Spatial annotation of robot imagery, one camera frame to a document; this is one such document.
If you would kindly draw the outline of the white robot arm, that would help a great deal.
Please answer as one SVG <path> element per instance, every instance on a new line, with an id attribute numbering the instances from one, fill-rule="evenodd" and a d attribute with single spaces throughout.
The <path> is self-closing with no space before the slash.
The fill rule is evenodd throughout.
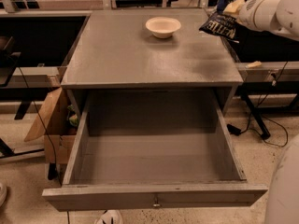
<path id="1" fill-rule="evenodd" d="M 250 30 L 299 39 L 299 0 L 236 0 L 223 13 Z M 264 224 L 299 224 L 299 135 L 281 152 L 272 175 Z"/>

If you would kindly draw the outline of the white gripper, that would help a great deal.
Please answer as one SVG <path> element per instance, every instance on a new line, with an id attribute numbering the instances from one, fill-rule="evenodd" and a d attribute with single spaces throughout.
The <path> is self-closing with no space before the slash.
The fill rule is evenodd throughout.
<path id="1" fill-rule="evenodd" d="M 273 32 L 280 27 L 276 12 L 280 0 L 235 0 L 223 10 L 226 15 L 238 14 L 237 21 L 252 31 Z"/>

